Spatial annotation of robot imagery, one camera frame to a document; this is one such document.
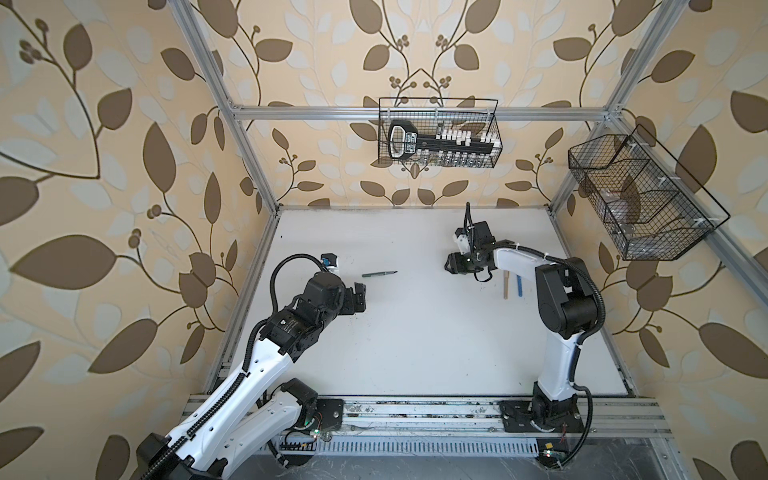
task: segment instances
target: white work surface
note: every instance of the white work surface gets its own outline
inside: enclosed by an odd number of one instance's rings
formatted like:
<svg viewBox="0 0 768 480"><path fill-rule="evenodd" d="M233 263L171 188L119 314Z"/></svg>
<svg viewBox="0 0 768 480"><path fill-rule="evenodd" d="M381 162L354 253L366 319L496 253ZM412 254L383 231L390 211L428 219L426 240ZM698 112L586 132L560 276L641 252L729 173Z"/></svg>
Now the white work surface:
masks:
<svg viewBox="0 0 768 480"><path fill-rule="evenodd" d="M564 256L545 210L478 208L472 219L487 220L496 240ZM549 334L535 285L523 279L519 297L511 275L504 300L501 270L488 283L446 272L463 220L464 209L284 211L233 365L242 361L253 326L272 313L269 279L278 262L294 253L335 253L344 283L368 286L367 310L336 317L281 381L297 377L320 395L530 395ZM383 270L398 273L361 277ZM316 271L304 259L282 268L280 308ZM596 395L627 394L599 333L584 342L576 383Z"/></svg>

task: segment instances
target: floor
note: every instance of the floor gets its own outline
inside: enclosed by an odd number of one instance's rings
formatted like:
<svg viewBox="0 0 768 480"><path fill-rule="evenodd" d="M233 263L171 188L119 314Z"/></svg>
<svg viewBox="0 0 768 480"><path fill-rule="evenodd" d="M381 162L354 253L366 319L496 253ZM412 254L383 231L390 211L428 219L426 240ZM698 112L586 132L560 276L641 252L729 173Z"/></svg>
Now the floor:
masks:
<svg viewBox="0 0 768 480"><path fill-rule="evenodd" d="M463 217L463 209L283 212L233 363L242 360L253 325L271 313L275 265L293 253L335 253L346 285L368 286L368 309L336 318L282 381L295 376L331 396L529 395L549 334L535 285L523 280L518 296L513 276L504 300L500 271L488 283L445 272ZM564 256L543 209L475 209L473 220L487 220L497 240ZM398 273L361 278L382 270ZM279 304L303 291L315 271L306 260L288 263L276 282ZM585 342L576 381L596 395L627 393L601 335Z"/></svg>
<svg viewBox="0 0 768 480"><path fill-rule="evenodd" d="M231 480L661 480L653 449L643 441L588 442L563 471L543 469L529 458L317 456L284 470L272 455L254 455Z"/></svg>

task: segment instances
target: wallpaper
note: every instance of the wallpaper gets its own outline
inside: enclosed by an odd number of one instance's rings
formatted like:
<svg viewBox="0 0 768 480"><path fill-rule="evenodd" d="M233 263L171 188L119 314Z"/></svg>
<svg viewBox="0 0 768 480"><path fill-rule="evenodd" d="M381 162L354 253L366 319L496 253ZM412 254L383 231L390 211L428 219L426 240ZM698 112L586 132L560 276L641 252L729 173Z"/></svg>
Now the wallpaper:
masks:
<svg viewBox="0 0 768 480"><path fill-rule="evenodd" d="M275 198L311 207L549 204L584 122L500 122L504 149L494 168L423 167L379 159L371 122L245 122Z"/></svg>
<svg viewBox="0 0 768 480"><path fill-rule="evenodd" d="M767 25L759 0L691 2L625 111L726 206L723 228L764 266ZM768 478L768 313L705 243L674 262L619 260L583 195L560 225L602 286L606 328L639 393L658 399L691 475Z"/></svg>
<svg viewBox="0 0 768 480"><path fill-rule="evenodd" d="M474 95L501 106L600 107L660 2L191 3L236 104Z"/></svg>
<svg viewBox="0 0 768 480"><path fill-rule="evenodd" d="M156 7L0 0L2 478L128 478L200 391L266 223Z"/></svg>

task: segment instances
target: mesh basket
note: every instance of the mesh basket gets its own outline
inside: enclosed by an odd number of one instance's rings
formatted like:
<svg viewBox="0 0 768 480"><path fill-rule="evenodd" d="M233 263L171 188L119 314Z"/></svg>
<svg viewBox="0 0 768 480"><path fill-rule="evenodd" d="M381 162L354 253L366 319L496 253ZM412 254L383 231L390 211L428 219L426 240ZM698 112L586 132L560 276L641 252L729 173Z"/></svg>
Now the mesh basket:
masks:
<svg viewBox="0 0 768 480"><path fill-rule="evenodd" d="M497 105L484 98L382 97L379 163L493 168L503 149Z"/></svg>
<svg viewBox="0 0 768 480"><path fill-rule="evenodd" d="M568 168L624 260L675 260L730 215L669 150L638 128L576 145L568 150ZM675 173L652 158L651 146L674 160ZM704 212L701 201L717 213Z"/></svg>

